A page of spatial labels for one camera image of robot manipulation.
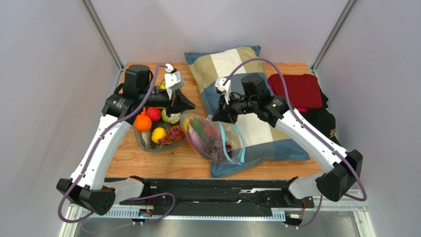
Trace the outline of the clear zip top bag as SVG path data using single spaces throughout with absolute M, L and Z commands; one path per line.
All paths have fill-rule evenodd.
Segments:
M 245 140 L 234 124 L 182 114 L 180 125 L 191 147 L 204 159 L 239 165 L 245 161 Z

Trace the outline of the green chili pepper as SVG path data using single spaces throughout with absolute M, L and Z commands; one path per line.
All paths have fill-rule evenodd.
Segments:
M 210 144 L 210 138 L 206 135 L 206 133 L 204 132 L 204 127 L 201 124 L 201 122 L 199 121 L 198 118 L 194 118 L 191 122 L 191 125 L 193 126 L 193 128 L 195 129 L 196 133 L 198 134 L 198 136 L 202 139 L 202 141 L 209 145 Z

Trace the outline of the dark red grape bunch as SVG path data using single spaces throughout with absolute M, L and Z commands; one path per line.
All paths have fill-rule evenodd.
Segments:
M 210 138 L 210 144 L 206 146 L 205 154 L 203 158 L 216 162 L 216 163 L 228 163 L 228 158 L 232 158 L 232 146 L 231 144 L 222 142 L 220 137 Z

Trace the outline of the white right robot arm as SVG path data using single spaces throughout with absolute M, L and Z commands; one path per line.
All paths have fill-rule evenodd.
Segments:
M 216 79 L 214 90 L 220 94 L 220 100 L 212 120 L 234 124 L 239 115 L 256 114 L 261 121 L 287 134 L 313 157 L 322 172 L 291 179 L 286 187 L 289 196 L 295 199 L 324 196 L 333 202 L 343 196 L 351 197 L 348 194 L 351 187 L 355 183 L 362 184 L 362 154 L 357 150 L 347 151 L 323 135 L 285 97 L 273 96 L 259 74 L 247 75 L 241 84 L 244 93 L 236 98 L 229 79 Z

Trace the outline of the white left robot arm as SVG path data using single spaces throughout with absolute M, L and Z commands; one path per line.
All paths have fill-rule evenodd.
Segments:
M 149 182 L 138 176 L 105 182 L 106 172 L 125 134 L 144 107 L 165 108 L 167 115 L 195 109 L 181 92 L 184 78 L 171 64 L 131 65 L 124 82 L 109 96 L 101 111 L 99 126 L 83 160 L 70 178 L 59 179 L 56 188 L 91 214 L 105 215 L 114 204 L 139 198 Z

